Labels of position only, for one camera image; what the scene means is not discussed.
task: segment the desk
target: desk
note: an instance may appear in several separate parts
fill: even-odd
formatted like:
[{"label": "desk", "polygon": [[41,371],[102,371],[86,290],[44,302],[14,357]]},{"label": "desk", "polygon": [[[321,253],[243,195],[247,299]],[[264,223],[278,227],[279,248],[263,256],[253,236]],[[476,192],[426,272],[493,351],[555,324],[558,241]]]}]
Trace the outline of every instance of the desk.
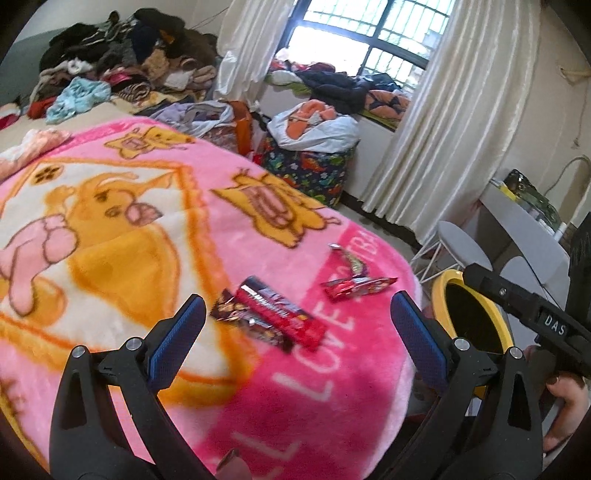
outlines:
[{"label": "desk", "polygon": [[493,184],[480,197],[484,207],[509,235],[529,263],[540,284],[564,308],[569,292],[569,256],[523,208]]}]

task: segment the white plastic bag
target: white plastic bag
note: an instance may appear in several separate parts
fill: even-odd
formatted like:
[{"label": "white plastic bag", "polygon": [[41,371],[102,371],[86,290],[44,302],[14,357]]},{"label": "white plastic bag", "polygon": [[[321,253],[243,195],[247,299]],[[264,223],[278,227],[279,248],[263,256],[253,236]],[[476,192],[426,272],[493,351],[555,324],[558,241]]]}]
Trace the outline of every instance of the white plastic bag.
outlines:
[{"label": "white plastic bag", "polygon": [[299,110],[303,103],[285,112],[278,113],[268,123],[269,133],[277,145],[286,150],[338,153],[353,148],[359,141],[359,125],[349,116],[342,115],[335,120],[326,120],[294,140],[287,136],[287,122],[290,115]]}]

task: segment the beige bed sheet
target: beige bed sheet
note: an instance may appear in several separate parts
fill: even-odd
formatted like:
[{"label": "beige bed sheet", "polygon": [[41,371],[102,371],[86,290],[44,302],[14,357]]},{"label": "beige bed sheet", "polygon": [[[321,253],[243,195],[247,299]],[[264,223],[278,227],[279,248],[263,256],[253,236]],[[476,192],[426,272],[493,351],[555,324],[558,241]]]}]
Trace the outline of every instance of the beige bed sheet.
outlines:
[{"label": "beige bed sheet", "polygon": [[36,128],[43,130],[46,128],[57,128],[59,130],[68,130],[70,132],[79,132],[87,128],[95,127],[96,125],[117,120],[119,118],[126,118],[131,116],[128,113],[122,112],[115,105],[111,103],[101,103],[95,106],[90,112],[81,113],[74,118],[70,118],[59,125],[47,125],[44,118],[31,120],[29,117],[22,116],[18,122],[8,128],[0,130],[0,152],[7,148],[13,147],[21,143],[25,134],[31,129]]}]

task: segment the pink blanket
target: pink blanket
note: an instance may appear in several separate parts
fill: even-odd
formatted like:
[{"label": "pink blanket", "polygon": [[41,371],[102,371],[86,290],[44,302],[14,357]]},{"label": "pink blanket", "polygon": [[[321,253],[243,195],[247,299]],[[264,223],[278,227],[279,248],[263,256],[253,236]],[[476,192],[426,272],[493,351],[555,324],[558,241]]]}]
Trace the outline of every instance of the pink blanket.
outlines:
[{"label": "pink blanket", "polygon": [[[149,119],[75,135],[0,186],[0,408],[44,462],[61,370],[78,344],[118,348],[190,293],[211,308],[249,275],[329,327],[286,354],[209,319],[159,394],[203,463],[238,447],[256,478],[359,480],[398,432],[413,368],[389,317],[419,300],[396,250],[244,158]],[[361,257],[386,292],[333,304],[319,283]],[[137,455],[149,458],[118,392]]]}]

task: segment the silver screw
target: silver screw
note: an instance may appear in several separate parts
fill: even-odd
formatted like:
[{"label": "silver screw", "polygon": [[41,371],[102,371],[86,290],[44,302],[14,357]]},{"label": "silver screw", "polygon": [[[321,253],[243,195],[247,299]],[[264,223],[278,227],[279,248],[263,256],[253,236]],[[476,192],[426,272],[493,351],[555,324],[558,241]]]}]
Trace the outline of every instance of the silver screw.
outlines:
[{"label": "silver screw", "polygon": [[470,348],[470,342],[468,342],[468,340],[464,338],[456,338],[453,344],[456,346],[458,350],[461,350],[462,352],[465,352]]},{"label": "silver screw", "polygon": [[80,358],[85,353],[86,353],[86,348],[83,347],[82,345],[78,345],[77,347],[74,347],[74,349],[72,350],[72,356],[74,358]]},{"label": "silver screw", "polygon": [[509,348],[509,354],[517,360],[519,360],[521,357],[523,357],[523,352],[520,349],[518,349],[516,346],[512,346],[511,348]]},{"label": "silver screw", "polygon": [[141,346],[142,339],[137,337],[130,338],[129,340],[127,340],[127,343],[125,344],[125,348],[127,348],[127,350],[131,350],[132,352],[134,350],[137,350]]}]

